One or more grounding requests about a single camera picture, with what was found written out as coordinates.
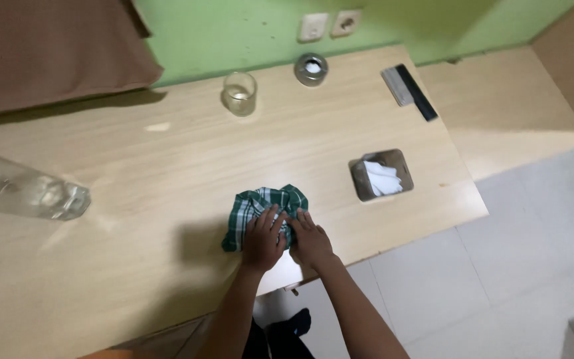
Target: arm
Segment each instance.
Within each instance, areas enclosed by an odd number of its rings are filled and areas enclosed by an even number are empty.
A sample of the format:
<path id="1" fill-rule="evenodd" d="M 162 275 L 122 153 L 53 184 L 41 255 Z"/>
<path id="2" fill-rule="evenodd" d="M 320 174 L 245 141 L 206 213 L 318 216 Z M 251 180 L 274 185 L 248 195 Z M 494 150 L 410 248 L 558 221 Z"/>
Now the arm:
<path id="1" fill-rule="evenodd" d="M 325 230 L 314 224 L 309 212 L 303 213 L 300 208 L 298 218 L 288 221 L 298 239 L 296 256 L 320 275 L 329 294 L 349 356 L 409 359 L 387 323 L 334 254 Z"/>
<path id="2" fill-rule="evenodd" d="M 242 265 L 216 311 L 197 359 L 240 359 L 242 356 L 251 328 L 258 284 L 263 274 L 283 255 L 287 243 L 283 233 L 279 236 L 287 213 L 281 213 L 272 225 L 277 209 L 277 205 L 267 208 L 258 219 L 252 218 L 247 224 Z"/>

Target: hand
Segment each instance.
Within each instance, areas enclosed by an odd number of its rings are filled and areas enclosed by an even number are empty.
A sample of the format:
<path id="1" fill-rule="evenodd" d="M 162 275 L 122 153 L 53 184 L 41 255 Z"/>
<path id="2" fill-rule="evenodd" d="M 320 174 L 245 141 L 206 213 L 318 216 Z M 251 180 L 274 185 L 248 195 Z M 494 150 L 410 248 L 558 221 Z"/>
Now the hand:
<path id="1" fill-rule="evenodd" d="M 242 249 L 242 265 L 246 269 L 265 273 L 272 269 L 278 262 L 278 259 L 282 257 L 287 245 L 287 239 L 280 230 L 283 221 L 287 218 L 287 213 L 283 211 L 274 222 L 277 210 L 277 204 L 271 206 L 271 208 L 265 208 L 258 219 L 256 217 L 251 218 L 247 224 Z M 276 237 L 279 237 L 278 244 L 276 244 Z"/>
<path id="2" fill-rule="evenodd" d="M 296 231 L 297 242 L 293 246 L 296 257 L 302 264 L 312 267 L 316 272 L 320 265 L 335 257 L 329 237 L 323 227 L 315 225 L 311 214 L 299 208 L 298 218 L 288 218 L 287 223 Z"/>

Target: clear glass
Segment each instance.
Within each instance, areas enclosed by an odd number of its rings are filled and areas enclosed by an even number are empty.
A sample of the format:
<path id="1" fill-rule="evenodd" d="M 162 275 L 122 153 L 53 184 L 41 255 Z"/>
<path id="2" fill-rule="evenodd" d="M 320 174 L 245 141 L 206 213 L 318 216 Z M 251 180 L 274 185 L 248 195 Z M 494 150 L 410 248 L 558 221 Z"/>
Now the clear glass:
<path id="1" fill-rule="evenodd" d="M 256 109 L 256 80 L 246 72 L 233 72 L 223 81 L 223 101 L 236 116 L 249 116 Z"/>
<path id="2" fill-rule="evenodd" d="M 0 157 L 0 212 L 71 220 L 90 205 L 87 188 Z"/>

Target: green checkered cloth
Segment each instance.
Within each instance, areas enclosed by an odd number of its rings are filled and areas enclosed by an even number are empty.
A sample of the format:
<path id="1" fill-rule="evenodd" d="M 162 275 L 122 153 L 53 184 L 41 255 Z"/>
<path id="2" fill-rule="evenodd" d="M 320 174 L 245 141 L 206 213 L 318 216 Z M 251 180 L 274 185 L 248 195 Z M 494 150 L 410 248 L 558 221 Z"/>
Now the green checkered cloth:
<path id="1" fill-rule="evenodd" d="M 236 195 L 234 200 L 234 208 L 230 213 L 229 230 L 221 246 L 226 252 L 240 252 L 243 247 L 243 239 L 245 238 L 245 227 L 253 216 L 259 217 L 265 208 L 278 204 L 278 211 L 274 219 L 285 211 L 292 218 L 296 218 L 296 209 L 299 207 L 304 211 L 309 207 L 307 198 L 298 190 L 298 188 L 287 184 L 279 190 L 272 188 L 261 187 L 255 191 L 245 191 Z M 296 232 L 283 222 L 281 225 L 281 232 L 285 233 L 287 238 L 287 246 L 289 249 L 291 242 L 296 239 Z"/>

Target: left hand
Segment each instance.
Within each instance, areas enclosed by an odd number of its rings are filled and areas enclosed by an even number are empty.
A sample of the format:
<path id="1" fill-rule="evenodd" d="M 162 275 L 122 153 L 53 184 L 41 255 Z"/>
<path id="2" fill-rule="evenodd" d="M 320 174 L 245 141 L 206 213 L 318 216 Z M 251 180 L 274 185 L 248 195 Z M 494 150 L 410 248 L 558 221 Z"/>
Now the left hand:
<path id="1" fill-rule="evenodd" d="M 242 249 L 244 268 L 265 273 L 272 269 L 282 257 L 287 239 L 280 230 L 283 221 L 287 218 L 287 213 L 283 211 L 274 221 L 276 211 L 278 211 L 277 204 L 265 208 L 258 218 L 251 218 L 247 224 Z M 276 237 L 279 237 L 278 244 L 276 244 Z"/>

